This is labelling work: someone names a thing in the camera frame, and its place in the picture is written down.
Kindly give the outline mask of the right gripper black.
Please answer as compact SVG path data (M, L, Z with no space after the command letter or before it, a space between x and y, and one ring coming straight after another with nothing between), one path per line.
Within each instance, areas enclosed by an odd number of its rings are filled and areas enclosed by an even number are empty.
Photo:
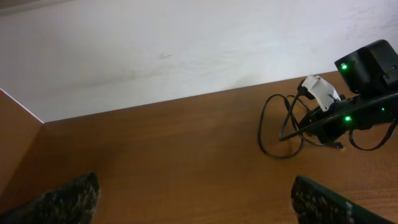
M351 105L350 100L341 100L333 103L330 109L323 112L320 107L311 110L299 122L298 128L322 122L322 125L307 133L315 135L322 144L333 143L347 132L351 124L351 116L346 115L333 121L326 118L345 110ZM294 180L291 194L292 207L300 224L390 224L391 221L383 218L358 204L348 200L340 194L326 188L314 180L298 175Z

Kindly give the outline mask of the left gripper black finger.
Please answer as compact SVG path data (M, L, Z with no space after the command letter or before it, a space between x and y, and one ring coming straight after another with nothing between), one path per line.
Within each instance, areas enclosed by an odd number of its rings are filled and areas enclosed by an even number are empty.
M81 175L1 214L1 223L90 223L100 198L94 172Z

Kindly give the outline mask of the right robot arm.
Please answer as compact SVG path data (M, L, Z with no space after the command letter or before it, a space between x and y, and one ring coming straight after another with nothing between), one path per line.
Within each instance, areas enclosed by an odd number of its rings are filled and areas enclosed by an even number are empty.
M361 47L335 61L335 65L355 96L345 98L322 77L307 76L300 83L299 90L304 90L307 98L315 99L318 107L304 116L298 128L305 128L344 111L342 117L307 130L307 133L315 135L325 144L337 140L347 131L369 129L376 124L390 123L397 117L397 97L353 112L346 111L352 106L397 92L397 53L388 41L381 39Z

